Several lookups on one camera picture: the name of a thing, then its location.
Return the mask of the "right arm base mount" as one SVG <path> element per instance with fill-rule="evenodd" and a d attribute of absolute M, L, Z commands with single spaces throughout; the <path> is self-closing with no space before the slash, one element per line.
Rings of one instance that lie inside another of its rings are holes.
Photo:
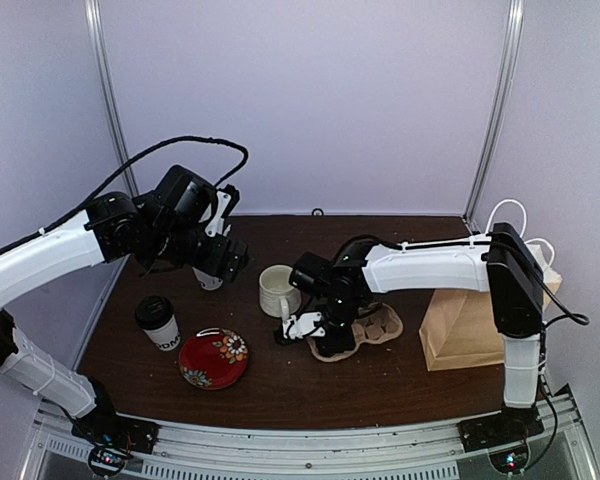
<path fill-rule="evenodd" d="M 460 421 L 458 431 L 464 451 L 473 452 L 526 440 L 543 433 L 544 425 L 536 406 L 503 407 L 497 413 Z"/>

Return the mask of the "white paper coffee cup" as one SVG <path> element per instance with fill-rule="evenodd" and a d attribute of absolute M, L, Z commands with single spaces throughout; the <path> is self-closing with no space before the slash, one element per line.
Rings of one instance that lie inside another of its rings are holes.
<path fill-rule="evenodd" d="M 143 332 L 151 343 L 163 352 L 174 350 L 181 342 L 180 330 L 174 318 L 171 318 L 168 323 L 160 328 L 144 329 Z"/>

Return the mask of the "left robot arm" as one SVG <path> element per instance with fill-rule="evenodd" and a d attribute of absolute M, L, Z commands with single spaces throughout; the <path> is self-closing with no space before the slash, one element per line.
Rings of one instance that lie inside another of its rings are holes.
<path fill-rule="evenodd" d="M 31 342 L 6 307 L 13 300 L 74 271 L 133 256 L 145 271 L 157 261 L 190 266 L 232 282 L 248 262 L 244 243 L 228 236 L 225 221 L 240 198 L 175 165 L 158 186 L 137 197 L 98 195 L 58 225 L 0 253 L 0 374 L 82 419 L 103 444 L 124 433 L 103 388 Z"/>

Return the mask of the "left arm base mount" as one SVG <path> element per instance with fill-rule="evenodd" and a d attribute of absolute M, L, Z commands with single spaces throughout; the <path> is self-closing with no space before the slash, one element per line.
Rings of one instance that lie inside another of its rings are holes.
<path fill-rule="evenodd" d="M 152 421 L 113 414 L 104 419 L 91 415 L 68 419 L 71 433 L 94 446 L 106 447 L 123 453 L 151 454 L 158 439 L 159 425 Z"/>

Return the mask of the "cardboard cup carrier tray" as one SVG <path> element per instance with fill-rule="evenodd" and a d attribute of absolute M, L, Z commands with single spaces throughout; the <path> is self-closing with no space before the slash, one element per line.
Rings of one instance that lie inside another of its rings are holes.
<path fill-rule="evenodd" d="M 380 345 L 398 338 L 403 332 L 403 323 L 395 310 L 384 302 L 373 308 L 360 309 L 360 318 L 352 325 L 355 345 L 346 347 L 341 353 L 326 355 L 319 352 L 317 341 L 321 337 L 309 337 L 307 343 L 312 355 L 325 363 L 334 363 L 352 357 L 363 344 Z"/>

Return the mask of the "black plastic cup lid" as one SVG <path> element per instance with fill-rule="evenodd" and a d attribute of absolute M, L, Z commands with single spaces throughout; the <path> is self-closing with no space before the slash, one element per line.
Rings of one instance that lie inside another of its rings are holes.
<path fill-rule="evenodd" d="M 174 316 L 172 303 L 163 296 L 145 297 L 136 306 L 134 317 L 136 324 L 143 330 L 158 330 L 167 325 Z"/>

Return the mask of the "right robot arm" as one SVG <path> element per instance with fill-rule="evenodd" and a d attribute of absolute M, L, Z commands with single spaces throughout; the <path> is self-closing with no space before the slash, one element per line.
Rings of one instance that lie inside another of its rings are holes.
<path fill-rule="evenodd" d="M 476 320 L 488 318 L 504 342 L 506 409 L 493 419 L 499 440 L 515 440 L 531 424 L 544 359 L 545 272 L 508 223 L 486 234 L 421 243 L 393 243 L 371 234 L 354 236 L 332 258 L 306 252 L 289 283 L 316 301 L 286 313 L 277 331 L 283 341 L 311 338 L 321 355 L 354 349 L 354 322 L 381 294 L 430 290 L 433 313 L 456 313 L 466 298 L 484 298 Z"/>

